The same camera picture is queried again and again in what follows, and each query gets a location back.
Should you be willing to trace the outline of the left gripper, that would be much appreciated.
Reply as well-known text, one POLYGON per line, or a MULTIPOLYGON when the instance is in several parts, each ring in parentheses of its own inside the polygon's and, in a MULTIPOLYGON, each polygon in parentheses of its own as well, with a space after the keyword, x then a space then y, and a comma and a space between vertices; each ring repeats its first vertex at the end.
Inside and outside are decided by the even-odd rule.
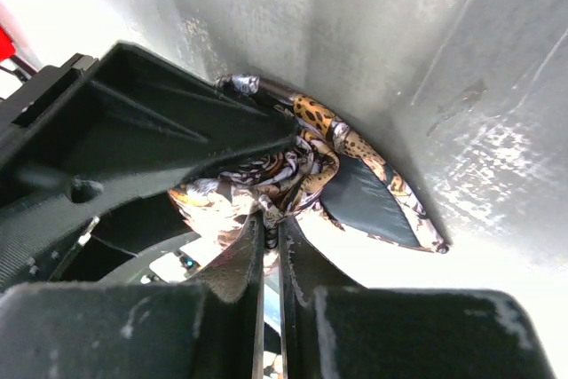
POLYGON ((137 46, 75 54, 1 103, 1 225, 75 227, 288 146, 295 131, 137 46))

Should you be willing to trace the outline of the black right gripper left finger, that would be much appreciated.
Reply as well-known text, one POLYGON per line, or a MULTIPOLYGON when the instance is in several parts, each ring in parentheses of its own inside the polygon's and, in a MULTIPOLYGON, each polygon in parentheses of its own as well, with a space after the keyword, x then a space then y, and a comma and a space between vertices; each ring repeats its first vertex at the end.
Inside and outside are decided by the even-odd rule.
POLYGON ((224 303, 256 300, 264 284, 264 225, 259 213, 248 216, 238 238, 190 278, 202 283, 224 303))

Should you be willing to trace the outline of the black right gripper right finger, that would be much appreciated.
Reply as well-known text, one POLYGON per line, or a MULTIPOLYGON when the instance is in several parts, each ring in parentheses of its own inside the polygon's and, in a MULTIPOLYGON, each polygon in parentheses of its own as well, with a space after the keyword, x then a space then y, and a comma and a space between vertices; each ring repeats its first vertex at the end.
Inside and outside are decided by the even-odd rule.
POLYGON ((307 240, 295 218, 280 224, 279 238, 284 282, 302 307, 308 306, 318 287, 362 288, 307 240))

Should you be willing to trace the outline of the brown floral patterned tie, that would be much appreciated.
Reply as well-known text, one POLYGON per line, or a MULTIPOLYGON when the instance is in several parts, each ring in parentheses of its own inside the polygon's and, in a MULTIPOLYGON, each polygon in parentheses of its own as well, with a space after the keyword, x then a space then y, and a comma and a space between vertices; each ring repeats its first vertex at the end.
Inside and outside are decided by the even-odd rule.
POLYGON ((272 250, 279 226, 287 219, 317 212, 342 231, 345 219, 330 213, 321 196, 352 160, 386 190, 406 222, 397 237, 385 231, 367 236, 405 249, 445 254, 447 243, 432 224, 414 190, 343 118, 316 99, 281 83, 251 74, 217 78, 217 88, 231 87, 297 122, 292 146, 224 170, 214 178, 199 178, 168 191, 172 204, 190 229, 226 249, 247 216, 263 219, 266 245, 272 250))

